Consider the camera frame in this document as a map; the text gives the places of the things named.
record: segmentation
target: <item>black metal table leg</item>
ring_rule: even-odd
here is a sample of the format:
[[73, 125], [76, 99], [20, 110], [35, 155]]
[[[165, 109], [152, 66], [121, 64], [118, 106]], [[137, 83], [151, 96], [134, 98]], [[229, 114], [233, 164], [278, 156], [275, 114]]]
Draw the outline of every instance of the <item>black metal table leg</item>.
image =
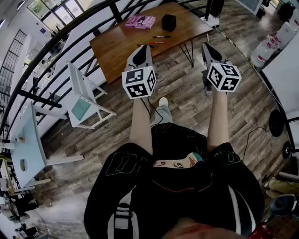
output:
[[194, 67], [193, 40], [191, 40], [192, 58], [191, 58], [191, 56], [190, 56], [190, 53], [189, 53], [188, 48], [187, 48], [187, 46], [186, 46], [185, 43], [184, 43], [184, 45], [185, 45], [185, 48], [186, 48], [186, 51], [187, 51], [189, 57], [187, 56], [187, 54], [185, 53], [185, 51], [183, 50], [183, 48], [182, 48], [181, 46], [179, 46], [179, 47], [181, 48], [181, 50], [183, 51], [183, 53], [184, 53], [185, 56], [187, 57], [187, 59], [188, 59], [188, 61], [190, 62], [191, 66]]

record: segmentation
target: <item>ceiling light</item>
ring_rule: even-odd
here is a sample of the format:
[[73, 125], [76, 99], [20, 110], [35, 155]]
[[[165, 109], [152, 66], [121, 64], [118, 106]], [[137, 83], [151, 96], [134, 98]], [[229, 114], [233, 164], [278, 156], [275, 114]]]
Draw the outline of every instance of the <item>ceiling light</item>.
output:
[[5, 22], [5, 19], [0, 20], [0, 28], [3, 26], [4, 22]]
[[19, 2], [17, 10], [19, 10], [24, 5], [24, 3], [25, 3], [25, 1]]

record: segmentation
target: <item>backpack strap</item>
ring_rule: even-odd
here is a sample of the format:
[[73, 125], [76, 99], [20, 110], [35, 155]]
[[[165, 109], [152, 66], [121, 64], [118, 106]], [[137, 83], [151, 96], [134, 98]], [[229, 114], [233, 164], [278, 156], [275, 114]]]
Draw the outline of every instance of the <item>backpack strap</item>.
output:
[[137, 215], [130, 209], [133, 189], [120, 200], [116, 211], [111, 215], [108, 222], [108, 239], [139, 239]]

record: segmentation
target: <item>grey pants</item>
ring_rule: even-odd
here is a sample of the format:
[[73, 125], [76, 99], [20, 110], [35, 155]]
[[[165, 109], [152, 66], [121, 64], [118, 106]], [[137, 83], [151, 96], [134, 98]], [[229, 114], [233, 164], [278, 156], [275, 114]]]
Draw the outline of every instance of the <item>grey pants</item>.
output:
[[157, 125], [157, 124], [164, 124], [164, 123], [172, 123], [172, 116], [170, 113], [170, 110], [168, 106], [162, 105], [159, 106], [155, 111], [155, 120], [151, 123], [151, 126]]

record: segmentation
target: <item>sneaker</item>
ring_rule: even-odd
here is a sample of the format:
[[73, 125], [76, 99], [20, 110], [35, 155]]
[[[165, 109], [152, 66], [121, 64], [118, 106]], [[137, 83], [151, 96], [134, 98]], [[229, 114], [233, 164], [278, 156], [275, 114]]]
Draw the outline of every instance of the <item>sneaker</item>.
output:
[[162, 98], [159, 100], [159, 106], [162, 106], [162, 105], [166, 105], [166, 106], [168, 106], [168, 100], [167, 100], [165, 97], [162, 97]]

